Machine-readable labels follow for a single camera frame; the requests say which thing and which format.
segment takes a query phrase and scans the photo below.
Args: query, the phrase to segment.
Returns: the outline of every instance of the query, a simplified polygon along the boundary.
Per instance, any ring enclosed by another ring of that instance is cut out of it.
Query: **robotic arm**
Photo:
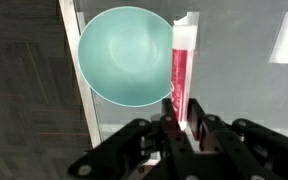
[[[170,99],[152,122],[135,119],[72,164],[81,179],[118,180],[161,154],[145,180],[288,180],[288,137],[246,119],[232,125],[205,114],[189,101],[188,122],[200,153],[195,153],[175,118]]]

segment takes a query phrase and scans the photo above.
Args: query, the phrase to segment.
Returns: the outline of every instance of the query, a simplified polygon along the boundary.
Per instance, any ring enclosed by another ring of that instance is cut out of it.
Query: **glass pane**
[[[288,135],[288,1],[284,0],[75,0],[80,29],[117,6],[151,10],[173,24],[199,11],[191,97],[230,123],[248,118]],[[114,105],[94,94],[104,138],[134,118],[149,119],[161,104]]]

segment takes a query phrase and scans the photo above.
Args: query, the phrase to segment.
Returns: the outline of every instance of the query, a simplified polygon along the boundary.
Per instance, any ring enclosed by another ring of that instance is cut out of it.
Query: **bowl rim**
[[[118,9],[137,9],[137,10],[141,10],[141,11],[148,12],[148,13],[154,15],[155,17],[157,17],[159,20],[161,20],[161,21],[164,22],[165,24],[167,24],[168,27],[169,27],[170,29],[172,29],[172,26],[171,26],[164,18],[162,18],[162,17],[159,16],[158,14],[156,14],[156,13],[150,11],[150,10],[144,9],[144,8],[135,7],[135,6],[118,6],[118,7],[114,7],[114,8],[107,9],[107,10],[105,10],[105,11],[97,14],[94,18],[92,18],[92,19],[87,23],[87,25],[84,27],[83,31],[80,33],[81,35],[80,35],[80,39],[79,39],[78,47],[77,47],[78,68],[79,68],[79,70],[80,70],[80,72],[81,72],[81,75],[82,75],[84,81],[85,81],[86,84],[90,87],[90,90],[94,91],[94,92],[95,92],[97,95],[99,95],[101,98],[103,98],[103,99],[105,99],[105,100],[107,100],[107,101],[109,101],[109,102],[111,102],[111,103],[113,103],[113,104],[116,104],[116,105],[119,105],[119,106],[124,106],[124,107],[145,107],[145,106],[153,105],[153,104],[161,101],[162,99],[168,97],[168,96],[170,95],[170,93],[171,93],[170,90],[169,90],[169,92],[168,92],[166,95],[164,95],[162,98],[160,98],[160,99],[158,99],[158,100],[156,100],[156,101],[153,101],[153,102],[151,102],[151,103],[142,104],[142,105],[122,104],[122,103],[118,103],[118,102],[112,101],[112,100],[104,97],[104,96],[103,96],[101,93],[99,93],[98,91],[96,91],[96,90],[94,89],[94,87],[92,87],[91,84],[88,82],[88,80],[86,79],[86,77],[84,76],[84,73],[83,73],[83,71],[82,71],[81,63],[80,63],[80,53],[79,53],[79,52],[80,52],[81,40],[82,40],[82,37],[83,37],[84,33],[86,32],[86,29],[87,29],[89,26],[91,26],[92,22],[94,22],[97,18],[99,18],[99,17],[102,16],[103,14],[108,13],[108,12],[110,12],[110,11],[118,10]]]

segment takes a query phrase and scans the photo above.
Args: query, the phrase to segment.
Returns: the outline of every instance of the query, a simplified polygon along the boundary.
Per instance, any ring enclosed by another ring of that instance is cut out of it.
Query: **bowl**
[[[78,59],[84,79],[102,98],[127,107],[156,103],[170,93],[172,27],[138,7],[94,17],[82,32]]]

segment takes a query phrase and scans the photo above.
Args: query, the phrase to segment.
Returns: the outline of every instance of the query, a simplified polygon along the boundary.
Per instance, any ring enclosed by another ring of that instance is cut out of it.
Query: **gray surface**
[[[208,113],[227,122],[243,117],[288,134],[288,65],[270,64],[288,1],[184,0],[95,1],[75,0],[86,23],[98,13],[117,6],[154,11],[168,22],[187,11],[199,11],[200,22],[191,97]],[[102,124],[125,124],[134,117],[148,118],[160,104],[144,108],[113,105],[97,95]]]
[[[89,148],[56,3],[0,0],[0,180],[71,179]]]

